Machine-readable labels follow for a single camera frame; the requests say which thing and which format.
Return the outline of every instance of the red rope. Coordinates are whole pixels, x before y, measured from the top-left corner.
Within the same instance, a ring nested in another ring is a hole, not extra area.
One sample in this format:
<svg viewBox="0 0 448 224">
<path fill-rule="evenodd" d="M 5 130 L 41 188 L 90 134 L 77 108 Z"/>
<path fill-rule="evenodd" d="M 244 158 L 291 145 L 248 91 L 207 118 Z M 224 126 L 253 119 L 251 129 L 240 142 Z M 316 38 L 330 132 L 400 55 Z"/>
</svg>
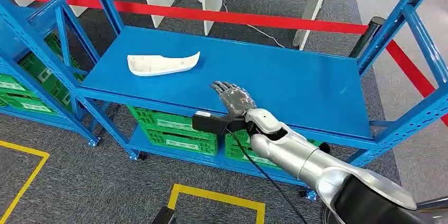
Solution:
<svg viewBox="0 0 448 224">
<path fill-rule="evenodd" d="M 67 3 L 75 6 L 85 6 L 90 8 L 102 9 L 99 0 L 67 0 Z M 242 13 L 226 13 L 206 11 L 195 8 L 183 8 L 175 6 L 155 6 L 147 4 L 139 4 L 124 1 L 115 1 L 115 5 L 120 12 L 128 12 L 135 14 L 152 14 L 160 16 L 168 16 L 173 18 L 183 18 L 189 20 L 202 20 L 225 22 L 233 24 L 249 24 L 254 26 L 278 27 L 283 29 L 294 30 L 313 30 L 323 32 L 339 32 L 350 34 L 364 34 L 367 26 L 353 23 L 312 21 L 301 18 L 242 14 Z"/>
<path fill-rule="evenodd" d="M 412 84 L 422 94 L 423 97 L 429 96 L 435 91 L 435 88 L 430 81 L 423 75 L 417 66 L 409 59 L 405 52 L 398 46 L 398 44 L 391 40 L 386 47 L 387 52 L 397 62 L 398 66 L 403 70 L 405 75 L 409 78 Z M 441 117 L 443 123 L 448 126 L 448 115 Z"/>
<path fill-rule="evenodd" d="M 67 0 L 67 3 L 74 6 L 85 6 L 89 8 L 102 9 L 99 0 Z M 135 14 L 151 14 L 168 16 L 173 18 L 183 18 L 188 20 L 201 21 L 215 21 L 233 24 L 249 24 L 255 26 L 277 27 L 283 29 L 294 30 L 312 30 L 323 32 L 339 32 L 349 34 L 364 34 L 367 29 L 366 25 L 328 22 L 328 21 L 312 21 L 301 18 L 256 15 L 256 14 L 241 14 L 241 13 L 226 13 L 205 11 L 193 8 L 182 8 L 174 6 L 155 6 L 147 4 L 139 4 L 124 1 L 114 1 L 117 10 L 120 12 L 128 12 Z M 406 56 L 398 44 L 392 40 L 386 50 L 397 62 L 398 66 L 403 70 L 405 75 L 409 78 L 412 84 L 422 94 L 427 97 L 435 89 L 428 81 L 428 79 L 419 71 L 417 66 Z M 441 118 L 448 126 L 448 115 Z"/>
</svg>

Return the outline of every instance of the yellow floor marking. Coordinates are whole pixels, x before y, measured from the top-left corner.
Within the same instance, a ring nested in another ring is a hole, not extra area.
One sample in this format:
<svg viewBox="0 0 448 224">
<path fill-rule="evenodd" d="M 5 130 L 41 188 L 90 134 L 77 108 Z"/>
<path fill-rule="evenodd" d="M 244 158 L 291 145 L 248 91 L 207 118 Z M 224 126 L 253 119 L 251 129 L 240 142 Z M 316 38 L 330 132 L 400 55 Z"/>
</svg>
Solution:
<svg viewBox="0 0 448 224">
<path fill-rule="evenodd" d="M 176 207 L 176 202 L 178 200 L 179 193 L 185 193 L 193 196 L 198 196 L 206 199 L 216 200 L 228 204 L 234 204 L 240 207 L 250 208 L 257 211 L 256 224 L 263 224 L 265 222 L 265 204 L 242 199 L 226 194 L 221 194 L 218 192 L 207 191 L 203 189 L 198 189 L 194 187 L 189 187 L 181 184 L 175 183 L 173 190 L 171 191 L 170 200 L 168 202 L 168 207 L 174 209 Z"/>
<path fill-rule="evenodd" d="M 26 189 L 28 189 L 28 187 L 30 186 L 31 182 L 34 180 L 36 175 L 39 173 L 39 171 L 41 170 L 41 168 L 45 164 L 45 162 L 48 159 L 48 157 L 50 156 L 50 154 L 46 153 L 46 152 L 43 152 L 43 151 L 36 150 L 36 149 L 32 149 L 32 148 L 29 148 L 29 147 L 25 147 L 25 146 L 20 146 L 20 145 L 16 145 L 16 144 L 13 144 L 13 143 L 9 143 L 9 142 L 6 142 L 6 141 L 0 141 L 0 146 L 4 146 L 4 147 L 7 147 L 7 148 L 11 148 L 11 149 L 14 149 L 14 150 L 18 150 L 18 151 L 22 151 L 22 152 L 25 152 L 25 153 L 34 154 L 34 155 L 42 157 L 42 159 L 39 162 L 38 166 L 34 169 L 33 173 L 28 178 L 28 180 L 26 180 L 25 184 L 22 186 L 22 188 L 20 189 L 18 194 L 15 196 L 13 202 L 10 204 L 8 209 L 6 209 L 5 214 L 3 214 L 2 218 L 0 219 L 0 224 L 4 224 L 6 219 L 10 216 L 10 214 L 14 210 L 15 206 L 17 205 L 20 197 L 25 193 Z"/>
</svg>

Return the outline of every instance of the electrical cord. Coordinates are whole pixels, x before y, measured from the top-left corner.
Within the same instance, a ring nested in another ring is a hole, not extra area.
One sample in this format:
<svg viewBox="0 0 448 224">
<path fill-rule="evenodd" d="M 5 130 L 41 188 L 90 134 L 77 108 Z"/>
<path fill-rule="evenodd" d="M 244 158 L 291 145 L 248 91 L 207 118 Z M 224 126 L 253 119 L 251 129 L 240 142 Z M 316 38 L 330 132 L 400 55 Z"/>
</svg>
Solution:
<svg viewBox="0 0 448 224">
<path fill-rule="evenodd" d="M 226 9 L 226 12 L 228 13 L 229 10 L 227 10 L 227 6 L 226 6 L 225 4 L 223 4 L 223 6 L 224 6 L 224 8 Z M 279 42 L 277 42 L 277 39 L 275 39 L 275 37 L 266 34 L 265 32 L 263 32 L 263 31 L 257 29 L 256 27 L 254 27 L 254 26 L 252 26 L 252 25 L 249 25 L 249 24 L 246 24 L 246 25 L 249 26 L 249 27 L 251 27 L 252 29 L 254 29 L 254 30 L 260 32 L 261 34 L 267 36 L 268 38 L 271 38 L 272 40 L 274 40 L 274 42 L 275 42 L 278 46 L 280 46 L 280 47 L 282 47 L 282 48 L 285 48 L 283 45 L 281 45 Z"/>
<path fill-rule="evenodd" d="M 302 214 L 300 214 L 300 212 L 298 211 L 298 209 L 294 206 L 294 204 L 292 204 L 292 202 L 290 201 L 290 199 L 285 195 L 285 193 L 283 192 L 282 189 L 280 189 L 280 187 L 274 182 L 274 180 L 272 180 L 272 178 L 270 178 L 270 176 L 268 174 L 266 174 L 266 172 L 260 167 L 258 166 L 257 163 L 254 162 L 254 160 L 252 160 L 252 158 L 247 154 L 246 150 L 244 149 L 244 147 L 241 145 L 241 142 L 239 141 L 239 139 L 237 138 L 237 136 L 235 136 L 235 134 L 233 132 L 231 132 L 227 127 L 226 130 L 228 133 L 230 133 L 230 135 L 232 135 L 232 137 L 236 140 L 236 142 L 238 143 L 238 146 L 240 147 L 240 149 L 242 150 L 242 152 L 244 153 L 244 155 L 249 159 L 250 162 L 252 162 L 252 164 L 258 169 L 260 170 L 260 172 L 265 175 L 266 178 L 268 178 L 268 180 L 275 186 L 275 188 L 277 188 L 277 190 L 283 195 L 283 197 L 286 199 L 286 201 L 288 201 L 288 203 L 291 205 L 291 207 L 294 209 L 295 213 L 297 213 L 298 217 L 302 220 L 302 222 L 304 224 L 308 224 L 308 222 L 306 222 L 305 218 L 302 216 Z"/>
</svg>

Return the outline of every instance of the robotic arm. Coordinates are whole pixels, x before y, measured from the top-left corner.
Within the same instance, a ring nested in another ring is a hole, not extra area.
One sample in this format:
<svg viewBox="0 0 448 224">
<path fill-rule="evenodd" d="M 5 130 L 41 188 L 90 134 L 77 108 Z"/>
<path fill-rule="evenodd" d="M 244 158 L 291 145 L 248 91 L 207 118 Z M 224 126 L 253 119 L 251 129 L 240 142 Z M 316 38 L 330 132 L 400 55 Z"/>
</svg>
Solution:
<svg viewBox="0 0 448 224">
<path fill-rule="evenodd" d="M 340 223 L 433 223 L 416 216 L 408 191 L 319 150 L 269 111 L 257 108 L 244 89 L 219 81 L 212 88 L 229 114 L 217 117 L 200 111 L 193 116 L 193 128 L 218 135 L 226 129 L 246 129 L 253 151 L 316 191 Z"/>
</svg>

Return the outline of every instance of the white plastic part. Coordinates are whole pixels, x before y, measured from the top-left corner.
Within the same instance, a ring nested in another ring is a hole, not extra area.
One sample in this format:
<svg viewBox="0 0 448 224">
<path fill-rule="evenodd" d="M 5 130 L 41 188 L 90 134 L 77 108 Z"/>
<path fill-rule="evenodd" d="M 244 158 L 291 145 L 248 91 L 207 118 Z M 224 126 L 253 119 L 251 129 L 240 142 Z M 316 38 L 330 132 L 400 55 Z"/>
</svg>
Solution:
<svg viewBox="0 0 448 224">
<path fill-rule="evenodd" d="M 188 71 L 199 61 L 199 55 L 186 58 L 166 58 L 160 55 L 128 55 L 129 70 L 137 76 L 155 76 Z"/>
</svg>

